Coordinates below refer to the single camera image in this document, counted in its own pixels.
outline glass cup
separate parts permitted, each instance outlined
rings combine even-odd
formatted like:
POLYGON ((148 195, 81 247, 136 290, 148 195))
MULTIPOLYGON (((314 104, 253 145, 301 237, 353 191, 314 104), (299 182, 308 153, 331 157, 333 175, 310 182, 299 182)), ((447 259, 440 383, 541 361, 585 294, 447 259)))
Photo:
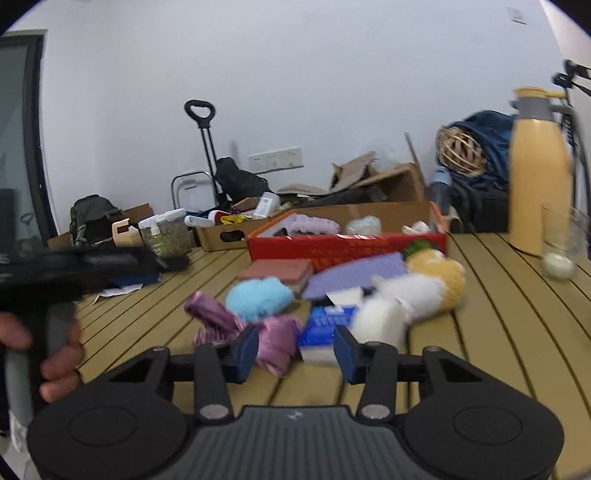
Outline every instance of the glass cup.
POLYGON ((542 269, 546 275, 558 280, 572 278, 588 230, 589 217, 580 210, 542 207, 542 269))

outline wall switch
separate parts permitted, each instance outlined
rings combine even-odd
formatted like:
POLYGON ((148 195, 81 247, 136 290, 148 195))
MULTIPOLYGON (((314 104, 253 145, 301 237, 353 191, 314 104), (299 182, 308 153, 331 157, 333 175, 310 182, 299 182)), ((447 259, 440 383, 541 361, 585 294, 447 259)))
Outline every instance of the wall switch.
POLYGON ((248 167, 253 173, 303 166, 304 160, 301 156, 301 148, 299 147, 259 153, 248 157, 248 167))
POLYGON ((509 17, 511 18, 512 22, 520 23, 522 25, 527 25, 527 22, 525 21, 524 14, 521 10, 519 10, 518 8, 511 8, 511 7, 507 7, 507 10, 509 11, 509 17))
POLYGON ((267 158, 263 155, 251 155, 248 157, 248 170, 253 173, 261 173, 269 170, 267 165, 267 158))
POLYGON ((282 150, 283 168, 299 168, 304 166, 301 156, 301 148, 288 148, 282 150))

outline purple sponge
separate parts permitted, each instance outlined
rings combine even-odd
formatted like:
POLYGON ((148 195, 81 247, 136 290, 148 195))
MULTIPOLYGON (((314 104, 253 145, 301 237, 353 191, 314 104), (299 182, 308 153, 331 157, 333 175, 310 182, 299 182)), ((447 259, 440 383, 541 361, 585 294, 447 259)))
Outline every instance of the purple sponge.
POLYGON ((362 258, 312 275, 302 298, 316 300, 324 298, 328 292, 334 290, 371 288, 374 286, 372 277, 392 278, 405 273, 404 260, 399 252, 362 258))

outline wicker ball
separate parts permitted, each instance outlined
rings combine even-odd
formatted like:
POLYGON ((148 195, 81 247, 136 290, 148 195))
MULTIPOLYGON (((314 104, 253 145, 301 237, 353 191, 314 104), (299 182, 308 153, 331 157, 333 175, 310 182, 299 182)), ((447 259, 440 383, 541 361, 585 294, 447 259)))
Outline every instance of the wicker ball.
POLYGON ((458 127, 441 127, 437 133, 437 156, 442 165, 466 177, 477 177, 485 171, 482 147, 470 134, 458 127))

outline red box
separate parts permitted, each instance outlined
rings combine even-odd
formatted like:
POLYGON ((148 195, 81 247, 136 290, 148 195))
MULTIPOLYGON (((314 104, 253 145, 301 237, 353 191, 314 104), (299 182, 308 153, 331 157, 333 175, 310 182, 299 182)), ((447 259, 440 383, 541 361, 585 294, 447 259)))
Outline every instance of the red box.
POLYGON ((314 271, 319 272, 341 263, 359 258, 400 252, 420 238, 433 242, 443 253, 446 252, 447 224, 437 206, 432 202, 411 203, 362 203, 359 205, 334 205, 305 209, 292 209, 280 215, 248 235, 248 250, 251 260, 261 258, 309 258, 314 271), (346 225, 355 218, 373 215, 382 223, 382 235, 301 235, 273 236, 283 222, 291 215, 301 213, 312 217, 328 218, 340 225, 346 225), (411 226, 422 220, 437 233, 406 235, 401 233, 403 225, 411 226))

